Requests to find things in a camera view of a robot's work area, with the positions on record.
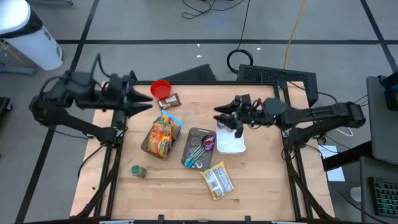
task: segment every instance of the table leg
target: table leg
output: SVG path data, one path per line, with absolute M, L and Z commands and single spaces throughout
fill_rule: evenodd
M 354 148 L 348 149 L 345 152 L 341 152 L 337 155 L 324 159 L 323 168 L 325 169 L 325 171 L 336 169 L 341 166 L 358 161 L 361 156 L 373 158 L 372 141 L 362 143 Z

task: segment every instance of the white trash can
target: white trash can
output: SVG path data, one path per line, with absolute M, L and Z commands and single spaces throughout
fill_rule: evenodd
M 62 49 L 25 0 L 0 0 L 0 39 L 43 70 L 62 64 Z

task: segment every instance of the white container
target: white container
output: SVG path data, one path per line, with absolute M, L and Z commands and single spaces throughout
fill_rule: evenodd
M 0 37 L 43 70 L 58 68 L 62 64 L 62 49 L 44 26 L 29 34 L 7 38 L 11 32 L 25 29 L 33 15 L 25 0 L 1 0 Z
M 243 134 L 240 138 L 235 138 L 235 132 L 228 131 L 227 128 L 219 128 L 216 125 L 217 150 L 220 154 L 239 154 L 246 150 Z

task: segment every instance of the food wrapper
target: food wrapper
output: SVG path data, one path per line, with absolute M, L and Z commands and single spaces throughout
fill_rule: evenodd
M 182 122 L 175 118 L 173 115 L 168 113 L 165 110 L 162 110 L 162 116 L 160 117 L 161 121 L 164 121 L 171 125 L 172 127 L 172 137 L 176 139 L 177 136 L 180 134 Z
M 204 172 L 200 172 L 200 175 L 206 180 L 213 200 L 224 197 L 226 194 L 234 190 L 234 185 L 232 184 L 228 171 L 222 161 L 212 168 L 207 169 Z
M 174 93 L 173 95 L 169 96 L 164 100 L 158 100 L 157 104 L 159 105 L 159 108 L 161 110 L 166 110 L 174 106 L 181 106 L 181 101 L 180 98 L 178 97 L 178 94 Z
M 172 143 L 172 127 L 166 122 L 155 122 L 150 130 L 148 139 L 148 152 L 165 158 L 170 151 Z

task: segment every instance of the red cup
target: red cup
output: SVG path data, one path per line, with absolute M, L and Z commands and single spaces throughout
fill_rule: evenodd
M 157 80 L 150 86 L 150 92 L 159 100 L 170 96 L 172 86 L 167 80 Z

